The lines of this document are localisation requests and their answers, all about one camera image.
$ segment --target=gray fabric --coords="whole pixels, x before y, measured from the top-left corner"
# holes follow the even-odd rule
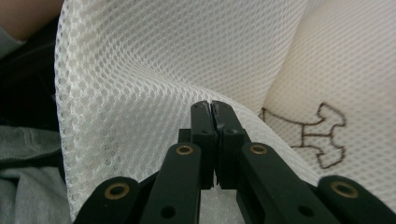
[[[27,160],[60,150],[56,132],[0,126],[0,162]]]
[[[12,38],[2,27],[0,27],[0,59],[22,46],[25,42]]]
[[[0,171],[0,223],[71,223],[66,186],[58,169]],[[17,179],[15,186],[10,179]]]
[[[0,165],[43,157],[60,149],[58,133],[0,126]],[[71,223],[66,185],[58,168],[0,170],[0,224]]]

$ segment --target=skin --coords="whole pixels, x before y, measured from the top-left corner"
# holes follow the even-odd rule
[[[27,40],[61,13],[64,0],[0,0],[0,27]]]

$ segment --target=white mesh fabric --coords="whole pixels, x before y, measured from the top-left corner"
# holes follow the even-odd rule
[[[318,174],[350,177],[396,211],[395,87],[396,2],[326,1],[299,24],[264,119]]]
[[[157,171],[201,100],[231,104],[252,140],[314,183],[307,164],[257,117],[304,6],[65,1],[55,68],[72,218],[104,180]],[[204,191],[201,207],[202,223],[242,222],[234,191]]]
[[[178,129],[190,127],[190,105],[212,99],[231,104],[252,140],[274,147],[302,179],[346,175],[394,209],[392,7],[385,1],[65,1],[55,68],[72,218],[104,180],[140,181],[157,171]],[[274,115],[264,116],[290,144],[299,140],[290,130],[298,133],[300,123],[318,122],[318,115],[338,124],[334,141],[347,149],[346,159],[323,171],[315,153],[290,149],[257,118],[265,98]],[[284,126],[277,115],[297,126]],[[304,131],[332,129],[320,124]],[[326,141],[307,139],[315,146]],[[372,144],[375,150],[366,147]],[[328,153],[324,163],[338,155]],[[243,222],[234,194],[203,191],[201,222]]]

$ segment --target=black line drawing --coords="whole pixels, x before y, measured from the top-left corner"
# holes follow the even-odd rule
[[[334,142],[334,129],[346,127],[347,120],[343,113],[325,102],[319,105],[316,115],[319,121],[303,123],[286,119],[266,108],[262,108],[261,117],[270,127],[271,123],[282,122],[288,128],[298,130],[296,135],[292,136],[293,140],[284,140],[294,149],[314,149],[320,168],[328,169],[343,162],[346,157],[346,148]]]

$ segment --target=black mechanical linkage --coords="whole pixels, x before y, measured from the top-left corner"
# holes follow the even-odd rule
[[[201,189],[236,189],[247,224],[395,224],[395,214],[358,183],[326,176],[318,187],[301,180],[262,143],[252,143],[233,108],[191,106],[191,128],[180,129],[160,171],[141,183],[115,177],[99,185],[75,223],[199,222]]]

